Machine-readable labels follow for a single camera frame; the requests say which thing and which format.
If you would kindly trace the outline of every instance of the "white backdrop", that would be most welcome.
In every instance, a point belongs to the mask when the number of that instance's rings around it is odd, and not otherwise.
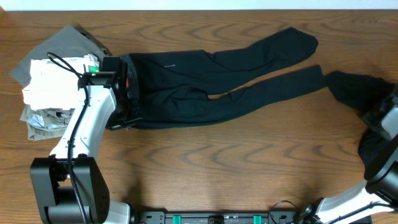
[[[398,0],[0,0],[6,11],[398,9]]]

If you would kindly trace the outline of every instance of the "black fabric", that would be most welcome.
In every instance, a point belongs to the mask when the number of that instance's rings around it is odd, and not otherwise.
[[[325,87],[319,66],[271,78],[217,99],[254,78],[311,56],[318,41],[294,28],[245,49],[130,54],[141,91],[141,115],[135,128],[174,128],[216,124],[262,106]]]
[[[395,85],[382,78],[339,71],[328,74],[325,76],[325,80],[330,91],[339,102],[357,109],[361,114],[365,114],[373,105],[386,97]],[[365,165],[365,169],[389,142],[379,133],[370,129],[364,133],[359,144],[358,154]]]

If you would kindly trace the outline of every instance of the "white cloth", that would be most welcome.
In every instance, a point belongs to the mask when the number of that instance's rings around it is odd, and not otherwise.
[[[84,57],[64,58],[78,73],[98,71],[98,59],[88,54]],[[22,93],[24,103],[30,105],[32,110],[46,108],[61,108],[69,110],[78,103],[78,77],[52,63],[49,59],[31,60],[30,76],[32,77]]]

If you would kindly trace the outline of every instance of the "black cable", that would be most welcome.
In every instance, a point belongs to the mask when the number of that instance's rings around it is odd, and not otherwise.
[[[60,65],[58,62],[56,62],[52,57],[50,57],[49,55],[59,59],[62,63],[64,63],[67,67],[64,67],[63,65]],[[75,197],[76,197],[76,201],[77,204],[79,206],[81,215],[83,217],[83,223],[84,224],[89,224],[87,216],[86,216],[86,212],[85,212],[85,208],[83,206],[83,202],[81,201],[81,197],[80,197],[80,193],[76,184],[76,179],[75,179],[75,173],[73,172],[73,167],[72,167],[72,149],[73,147],[75,147],[73,145],[73,143],[75,142],[75,136],[76,136],[76,132],[79,128],[80,122],[83,119],[83,115],[86,112],[86,109],[88,107],[88,103],[89,103],[89,95],[88,95],[88,90],[87,90],[87,86],[84,85],[84,81],[81,78],[82,74],[78,73],[68,62],[66,62],[64,59],[62,59],[61,57],[59,57],[58,55],[51,53],[51,52],[47,52],[47,57],[51,60],[51,62],[53,62],[54,64],[58,65],[59,67],[62,67],[66,70],[68,70],[69,72],[73,72],[79,79],[80,83],[83,85],[83,89],[85,90],[85,95],[86,95],[86,99],[85,99],[85,104],[83,106],[83,109],[76,121],[75,127],[73,127],[72,133],[70,135],[70,139],[68,141],[68,173],[70,176],[70,182],[72,183],[72,188],[73,191],[75,193]]]
[[[297,206],[295,206],[291,201],[288,201],[288,200],[280,200],[280,201],[278,201],[277,203],[275,203],[275,205],[273,205],[273,206],[269,209],[269,216],[271,217],[271,220],[272,220],[275,224],[279,224],[279,223],[277,223],[277,222],[274,220],[274,216],[271,214],[271,210],[274,209],[275,206],[277,206],[277,205],[279,205],[279,204],[282,204],[282,203],[289,203],[289,204],[293,205],[294,208],[295,208],[298,212],[300,211],[300,209],[299,209]],[[291,222],[287,222],[286,224],[292,224],[292,223],[294,223],[294,219],[293,219]]]
[[[365,211],[367,209],[373,208],[375,206],[394,208],[394,206],[392,206],[392,205],[387,205],[387,204],[383,204],[383,203],[370,203],[369,205],[367,205],[367,206],[365,206],[363,208],[360,208],[360,209],[358,209],[356,211],[353,211],[353,212],[351,212],[351,213],[349,213],[347,215],[343,215],[343,216],[340,216],[340,217],[336,218],[335,220],[331,221],[329,224],[334,224],[336,222],[342,221],[342,220],[344,220],[346,218],[352,217],[353,215],[361,213],[361,212],[363,212],[363,211]]]

